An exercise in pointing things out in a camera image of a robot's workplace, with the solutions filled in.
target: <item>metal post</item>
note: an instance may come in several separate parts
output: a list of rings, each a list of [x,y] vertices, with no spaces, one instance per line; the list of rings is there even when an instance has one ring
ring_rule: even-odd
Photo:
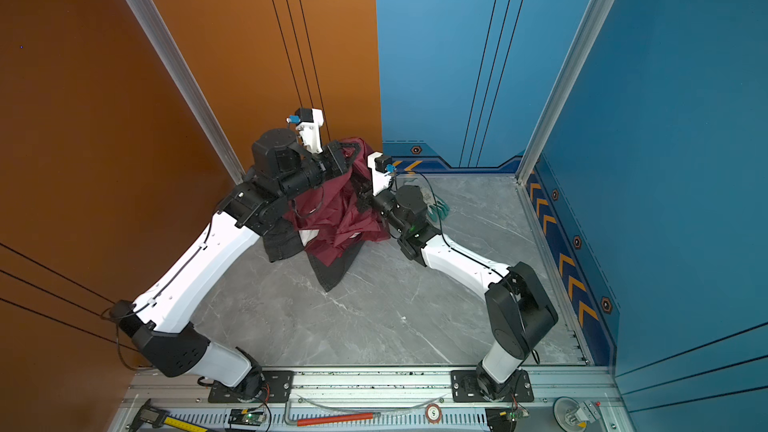
[[[149,41],[160,56],[160,60],[163,61],[165,68],[168,69],[168,73],[176,83],[176,87],[179,88],[181,95],[200,123],[200,127],[203,128],[208,140],[214,146],[214,150],[219,155],[226,171],[236,184],[241,183],[245,175],[243,166],[235,155],[230,141],[226,138],[224,130],[221,129],[219,121],[216,120],[214,111],[211,110],[203,91],[197,85],[197,81],[168,31],[168,27],[163,22],[158,8],[152,0],[125,1],[128,2],[130,9],[141,24],[141,28],[144,29],[144,33],[147,34]]]
[[[565,101],[571,93],[576,78],[581,72],[581,67],[584,65],[594,40],[598,37],[600,28],[613,4],[614,0],[589,1],[587,10],[581,18],[581,23],[571,43],[571,48],[568,50],[558,78],[555,80],[547,103],[544,105],[542,116],[539,117],[536,128],[533,130],[528,147],[525,148],[525,154],[516,174],[518,183],[525,184],[528,181],[528,176],[531,175],[538,157],[544,150],[544,145],[547,143],[554,123],[560,117],[560,111],[562,111]]]

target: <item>gray marble floor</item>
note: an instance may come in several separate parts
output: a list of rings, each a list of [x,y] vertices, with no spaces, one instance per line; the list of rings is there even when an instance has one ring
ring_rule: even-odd
[[[399,177],[398,183],[419,180]],[[430,182],[451,207],[446,234],[492,260],[530,264],[553,297],[511,177]],[[305,253],[270,264],[258,242],[211,289],[193,322],[210,338],[273,366],[476,364],[493,341],[484,301],[447,275],[407,260],[392,239],[363,245],[329,293]],[[583,363],[562,318],[536,350],[544,364]]]

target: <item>red tube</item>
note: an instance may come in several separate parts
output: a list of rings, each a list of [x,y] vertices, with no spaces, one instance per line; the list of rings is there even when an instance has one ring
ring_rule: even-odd
[[[333,417],[318,417],[315,419],[298,419],[296,425],[305,427],[307,425],[335,424],[337,422],[352,422],[354,420],[370,420],[373,418],[373,412],[364,414],[335,415]]]

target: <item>maroon garment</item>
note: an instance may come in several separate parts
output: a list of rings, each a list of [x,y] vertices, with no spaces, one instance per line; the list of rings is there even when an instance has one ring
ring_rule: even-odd
[[[368,155],[373,149],[362,139],[353,137],[340,142],[357,142],[360,153],[355,158],[350,170],[341,177],[336,177],[324,183],[320,188],[304,192],[296,197],[296,211],[288,211],[284,215],[293,223],[296,230],[319,229],[320,231],[309,244],[306,252],[317,257],[325,266],[341,256],[349,246],[361,240],[379,242],[389,238],[389,231],[372,208],[362,214],[357,210],[357,194],[350,178],[352,174],[371,180],[371,170],[368,168]],[[355,149],[344,149],[347,158],[354,154]]]

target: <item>brown wall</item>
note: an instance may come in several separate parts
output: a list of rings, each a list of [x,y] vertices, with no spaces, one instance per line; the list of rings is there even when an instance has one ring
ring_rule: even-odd
[[[0,43],[0,242],[134,298],[205,226],[226,171],[124,0],[0,0]],[[2,248],[0,269],[109,306]],[[4,274],[0,297],[114,337]],[[57,430],[104,430],[132,376],[114,344],[7,303],[0,314],[4,427],[34,430],[43,410]]]
[[[299,104],[324,106],[330,138],[381,149],[376,0],[154,2],[245,168]]]

